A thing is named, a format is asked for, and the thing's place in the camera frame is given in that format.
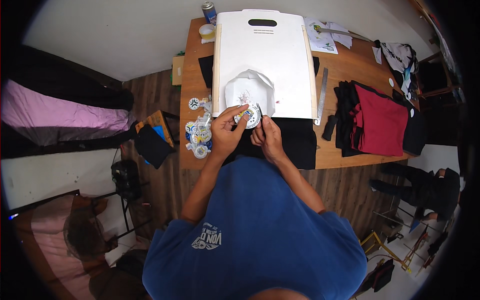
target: red fabric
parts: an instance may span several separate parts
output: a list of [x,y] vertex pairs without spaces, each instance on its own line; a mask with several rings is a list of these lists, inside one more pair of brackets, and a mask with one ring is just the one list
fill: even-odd
[[407,126],[408,110],[388,97],[355,85],[360,103],[351,114],[353,131],[351,147],[357,127],[363,128],[358,150],[385,156],[403,155],[403,134]]

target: wooden floor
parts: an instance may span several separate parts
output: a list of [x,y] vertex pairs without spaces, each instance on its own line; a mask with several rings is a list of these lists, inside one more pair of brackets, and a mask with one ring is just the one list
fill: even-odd
[[[132,91],[135,103],[133,113],[137,120],[161,109],[176,115],[180,114],[180,89],[172,86],[171,70],[166,70],[125,82],[124,88]],[[172,126],[172,132],[178,132],[178,123]],[[137,230],[137,234],[151,239],[155,228],[159,228],[166,220],[178,218],[183,201],[199,176],[199,171],[180,169],[178,147],[184,147],[185,138],[180,138],[180,146],[176,153],[168,156],[162,166],[155,170],[147,165],[134,148],[133,141],[123,144],[123,159],[137,162],[143,187],[143,199],[130,204],[130,212],[134,224],[141,224],[148,218],[153,222]],[[395,184],[397,177],[381,174],[380,165],[353,168],[337,168],[301,171],[305,179],[317,190],[328,210],[337,212],[347,218],[357,237],[365,238],[372,230],[380,233],[383,218],[372,211],[386,212],[391,208],[395,214],[399,200],[392,203],[392,197],[380,192],[372,192],[368,187],[368,179],[381,179]]]

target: spray can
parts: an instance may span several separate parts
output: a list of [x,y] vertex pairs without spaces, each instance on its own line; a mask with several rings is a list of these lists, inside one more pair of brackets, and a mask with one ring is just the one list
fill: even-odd
[[213,26],[216,25],[216,11],[215,6],[213,6],[213,2],[205,1],[202,4],[202,11],[204,12],[205,19],[207,23],[212,24]]

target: blue t-shirt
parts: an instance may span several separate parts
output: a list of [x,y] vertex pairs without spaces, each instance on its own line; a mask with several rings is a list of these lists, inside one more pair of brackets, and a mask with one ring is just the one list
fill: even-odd
[[309,299],[348,299],[367,271],[349,222],[321,215],[266,160],[221,168],[203,220],[155,232],[143,283],[153,299],[246,299],[286,288]]

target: pink fabric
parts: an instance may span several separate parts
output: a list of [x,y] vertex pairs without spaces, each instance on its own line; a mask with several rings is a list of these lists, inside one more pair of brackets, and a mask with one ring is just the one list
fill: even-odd
[[82,262],[68,253],[63,238],[63,225],[70,215],[73,196],[52,200],[35,209],[32,232],[53,274],[78,300],[95,300],[90,293],[90,276]]
[[354,116],[351,147],[355,149],[353,137],[357,128],[362,127],[358,150],[385,156],[402,156],[403,135],[408,121],[407,108],[358,85],[355,85],[355,89],[360,103],[350,113]]
[[[97,108],[53,98],[32,91],[9,80],[1,95],[1,119],[36,144],[54,144],[59,140],[81,140],[113,136],[127,131],[135,121],[123,109]],[[57,132],[33,131],[31,128],[71,128]],[[88,131],[87,137],[81,129]]]

